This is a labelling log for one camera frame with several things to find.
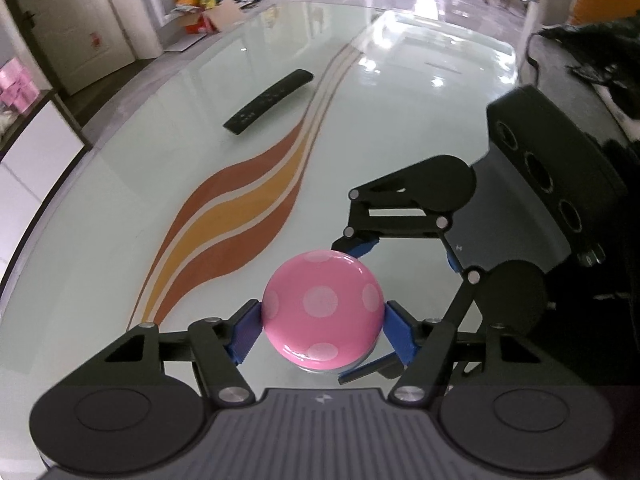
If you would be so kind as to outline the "pink gift box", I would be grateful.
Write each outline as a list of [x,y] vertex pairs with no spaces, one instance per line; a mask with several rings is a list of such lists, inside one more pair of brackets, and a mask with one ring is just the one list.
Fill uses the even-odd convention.
[[24,115],[37,102],[40,90],[28,69],[11,58],[0,70],[1,102]]

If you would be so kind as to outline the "cream room door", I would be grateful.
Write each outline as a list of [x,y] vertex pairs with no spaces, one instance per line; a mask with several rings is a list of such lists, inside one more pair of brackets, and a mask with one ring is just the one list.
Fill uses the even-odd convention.
[[110,0],[17,0],[71,96],[133,63]]

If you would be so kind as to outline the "cardboard box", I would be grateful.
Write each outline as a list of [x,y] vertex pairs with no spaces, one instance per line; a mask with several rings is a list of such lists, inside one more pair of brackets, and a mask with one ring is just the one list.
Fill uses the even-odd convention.
[[222,0],[211,9],[183,14],[177,23],[187,34],[211,35],[225,32],[246,20],[246,15],[235,0]]

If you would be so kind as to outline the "black remote control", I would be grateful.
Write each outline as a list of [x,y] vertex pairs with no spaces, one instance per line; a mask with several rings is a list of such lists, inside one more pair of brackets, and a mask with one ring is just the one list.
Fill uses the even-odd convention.
[[293,70],[238,110],[224,123],[224,128],[239,136],[268,110],[313,80],[314,75],[308,70]]

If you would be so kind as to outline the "white tv cabinet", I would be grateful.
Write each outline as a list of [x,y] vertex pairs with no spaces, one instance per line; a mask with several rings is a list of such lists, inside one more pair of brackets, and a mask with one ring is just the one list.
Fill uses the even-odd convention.
[[92,144],[52,90],[1,140],[1,302],[6,304],[61,188]]

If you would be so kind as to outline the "pink polka dot jar cap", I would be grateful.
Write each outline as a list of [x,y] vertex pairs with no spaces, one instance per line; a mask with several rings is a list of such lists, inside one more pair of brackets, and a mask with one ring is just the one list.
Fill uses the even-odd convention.
[[384,295],[358,259],[313,250],[279,266],[262,294],[262,327],[274,350],[311,372],[348,370],[374,349]]

